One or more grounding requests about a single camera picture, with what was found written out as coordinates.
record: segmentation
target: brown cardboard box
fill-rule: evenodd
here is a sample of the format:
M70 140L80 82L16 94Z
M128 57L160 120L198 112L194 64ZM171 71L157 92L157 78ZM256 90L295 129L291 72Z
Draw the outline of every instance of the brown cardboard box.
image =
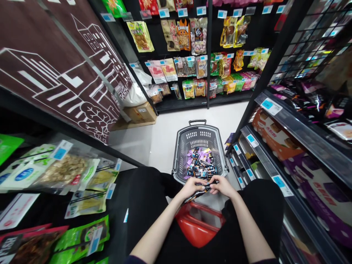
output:
M157 115L154 113L153 108L148 102L141 104L140 106L125 107L124 112L130 119L132 119L132 122L136 124L154 122L157 118Z

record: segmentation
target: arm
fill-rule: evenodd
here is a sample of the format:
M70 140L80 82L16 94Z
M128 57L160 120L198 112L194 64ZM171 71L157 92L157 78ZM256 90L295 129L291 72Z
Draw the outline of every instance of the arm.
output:
M219 183L210 186L212 188L210 193L216 194L220 191L229 197L234 205L249 263L275 259L274 253L259 230L242 197L224 177L214 175L210 182L214 180L218 180Z
M203 190L204 186L197 186L195 183L206 185L205 180L189 178L181 191L172 199L170 204L161 213L154 224L148 229L130 255L136 256L144 262L154 263L164 243L175 214L182 202L193 195L196 191Z

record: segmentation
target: shopping basket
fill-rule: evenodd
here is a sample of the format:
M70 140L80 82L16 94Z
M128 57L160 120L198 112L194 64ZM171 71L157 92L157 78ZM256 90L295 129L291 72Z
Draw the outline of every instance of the shopping basket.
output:
M204 125L191 125L194 122L204 122ZM178 182L185 184L184 176L187 173L187 154L195 147L211 149L217 173L226 176L229 168L226 164L224 150L221 148L220 131L214 126L206 124L205 119L191 120L189 126L177 132L175 155L173 158L172 175Z

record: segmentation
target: floor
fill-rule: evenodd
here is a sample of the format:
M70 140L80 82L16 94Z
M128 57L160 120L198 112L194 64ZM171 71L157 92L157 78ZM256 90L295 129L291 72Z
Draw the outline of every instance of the floor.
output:
M238 102L223 106L212 106L210 109L191 109L173 113L162 113L155 125L142 126L110 133L109 144L135 160L157 168L161 172L171 173L177 131L188 126L189 120L206 119L208 125L220 130L222 144L231 132L235 132L244 114L248 102ZM235 175L227 160L230 172L228 180L239 190ZM121 170L134 168L123 162ZM214 210L221 210L227 200L221 194L215 196L205 194L197 198L197 202Z

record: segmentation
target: hand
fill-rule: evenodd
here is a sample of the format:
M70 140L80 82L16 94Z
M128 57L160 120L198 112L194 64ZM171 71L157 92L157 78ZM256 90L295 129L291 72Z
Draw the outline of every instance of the hand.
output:
M219 182L218 184L210 184L211 194L217 194L220 191L223 195L226 195L228 198L233 198L237 194L237 191L231 186L231 184L225 177L214 175L209 183L212 183L215 180Z
M177 196L183 200L191 197L196 191L202 191L205 189L203 185L207 185L208 182L206 180L198 179L195 177L191 177L187 180L184 187L179 191Z

